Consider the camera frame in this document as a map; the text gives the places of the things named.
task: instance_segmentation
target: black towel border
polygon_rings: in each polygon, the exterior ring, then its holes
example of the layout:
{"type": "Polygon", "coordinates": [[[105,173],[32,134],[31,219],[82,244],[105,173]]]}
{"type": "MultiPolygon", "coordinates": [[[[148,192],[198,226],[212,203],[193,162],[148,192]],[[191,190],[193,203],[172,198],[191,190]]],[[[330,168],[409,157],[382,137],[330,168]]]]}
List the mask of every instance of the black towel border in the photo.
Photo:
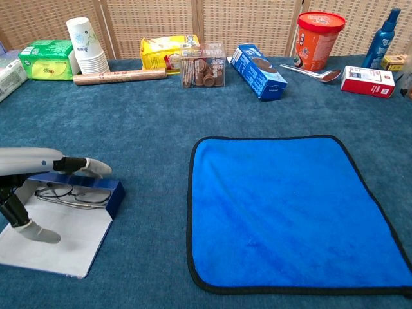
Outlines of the black towel border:
{"type": "Polygon", "coordinates": [[[189,166],[189,185],[187,190],[187,228],[186,228],[186,253],[187,253],[187,266],[189,267],[189,272],[193,281],[202,289],[221,295],[243,295],[243,294],[297,294],[297,295],[403,295],[408,299],[412,299],[412,286],[403,287],[380,287],[380,288],[309,288],[309,287],[299,287],[293,288],[289,286],[241,286],[236,288],[227,288],[210,285],[204,282],[196,271],[193,260],[192,253],[192,174],[193,174],[193,164],[194,155],[200,143],[204,140],[298,140],[305,138],[331,138],[336,141],[346,156],[348,157],[352,167],[355,169],[359,179],[361,180],[364,188],[368,192],[369,196],[378,206],[380,213],[383,215],[386,224],[388,224],[391,231],[391,235],[397,244],[397,247],[404,258],[406,265],[412,272],[412,264],[406,255],[405,249],[402,246],[399,237],[393,228],[393,225],[389,221],[388,216],[384,212],[382,206],[374,197],[372,192],[366,185],[361,172],[355,164],[355,161],[351,157],[345,145],[333,135],[308,135],[308,136],[298,136],[298,137],[284,137],[284,138],[231,138],[224,136],[207,136],[196,142],[192,149],[191,160],[189,166]]]}

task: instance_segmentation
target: carpet table surface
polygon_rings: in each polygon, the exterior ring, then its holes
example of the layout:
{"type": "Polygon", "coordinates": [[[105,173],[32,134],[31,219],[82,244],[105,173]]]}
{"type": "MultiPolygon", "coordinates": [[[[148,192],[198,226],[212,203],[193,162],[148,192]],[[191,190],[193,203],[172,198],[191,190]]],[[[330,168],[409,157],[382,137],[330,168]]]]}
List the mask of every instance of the carpet table surface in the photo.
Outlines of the carpet table surface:
{"type": "MultiPolygon", "coordinates": [[[[412,257],[412,101],[340,91],[280,68],[282,99],[260,102],[227,68],[224,88],[182,89],[180,77],[78,87],[25,82],[0,103],[1,147],[50,147],[107,162],[126,190],[85,279],[0,265],[2,308],[411,308],[399,295],[216,295],[187,266],[191,151],[206,136],[333,135],[346,146],[412,257]]],[[[328,69],[363,56],[331,57],[328,69]]],[[[141,62],[111,61],[113,71],[141,62]]],[[[0,217],[3,228],[6,220],[0,217]]]]}

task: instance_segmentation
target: yellow box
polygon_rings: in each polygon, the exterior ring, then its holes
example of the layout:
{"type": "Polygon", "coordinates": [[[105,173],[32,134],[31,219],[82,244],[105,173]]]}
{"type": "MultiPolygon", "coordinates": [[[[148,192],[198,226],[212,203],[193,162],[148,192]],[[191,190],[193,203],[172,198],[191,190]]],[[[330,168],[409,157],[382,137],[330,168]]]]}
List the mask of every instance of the yellow box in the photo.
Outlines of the yellow box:
{"type": "Polygon", "coordinates": [[[385,56],[382,59],[381,66],[386,71],[400,71],[406,61],[406,55],[385,56]]]}
{"type": "Polygon", "coordinates": [[[199,44],[195,34],[158,37],[157,39],[143,38],[140,43],[143,70],[165,68],[167,74],[177,74],[180,72],[180,48],[195,44],[199,44]]]}

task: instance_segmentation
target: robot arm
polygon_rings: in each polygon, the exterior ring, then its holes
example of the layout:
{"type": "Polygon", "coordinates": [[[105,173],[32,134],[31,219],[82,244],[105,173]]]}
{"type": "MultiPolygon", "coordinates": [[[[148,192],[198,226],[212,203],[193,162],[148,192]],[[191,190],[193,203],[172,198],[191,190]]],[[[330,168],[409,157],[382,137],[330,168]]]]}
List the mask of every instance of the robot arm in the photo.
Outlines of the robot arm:
{"type": "Polygon", "coordinates": [[[52,170],[67,174],[83,171],[96,178],[111,174],[110,166],[101,161],[65,157],[53,149],[0,148],[0,212],[17,232],[34,241],[58,243],[60,236],[32,221],[14,191],[27,178],[52,170]]]}

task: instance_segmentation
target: woven screen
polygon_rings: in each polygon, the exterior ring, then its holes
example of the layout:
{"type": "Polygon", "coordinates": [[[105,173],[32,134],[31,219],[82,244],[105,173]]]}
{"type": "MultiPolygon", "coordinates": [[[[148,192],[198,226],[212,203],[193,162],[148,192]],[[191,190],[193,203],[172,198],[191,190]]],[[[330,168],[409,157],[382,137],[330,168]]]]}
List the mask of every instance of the woven screen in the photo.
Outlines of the woven screen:
{"type": "Polygon", "coordinates": [[[107,0],[117,58],[140,58],[140,41],[193,34],[191,0],[107,0]]]}
{"type": "Polygon", "coordinates": [[[70,39],[66,21],[80,16],[89,18],[108,56],[92,0],[0,0],[0,29],[11,48],[38,39],[70,39]]]}
{"type": "Polygon", "coordinates": [[[395,38],[388,54],[403,54],[412,39],[411,0],[311,0],[309,10],[337,13],[346,19],[332,55],[362,54],[368,51],[375,32],[382,27],[392,8],[401,8],[395,38]]]}
{"type": "Polygon", "coordinates": [[[248,42],[284,55],[294,8],[294,0],[203,0],[205,42],[225,43],[227,55],[248,42]]]}

